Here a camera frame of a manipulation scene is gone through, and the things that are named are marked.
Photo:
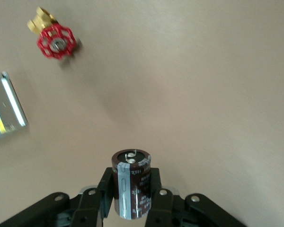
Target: beige table surface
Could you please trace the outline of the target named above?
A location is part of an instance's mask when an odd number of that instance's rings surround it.
[[[81,39],[68,62],[36,46],[38,6]],[[2,70],[30,125],[0,140],[0,222],[140,148],[181,196],[284,227],[284,1],[0,0]]]

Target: electrolytic capacitor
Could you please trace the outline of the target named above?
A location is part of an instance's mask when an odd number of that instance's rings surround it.
[[[138,149],[112,157],[115,210],[124,219],[138,219],[151,208],[151,156]]]

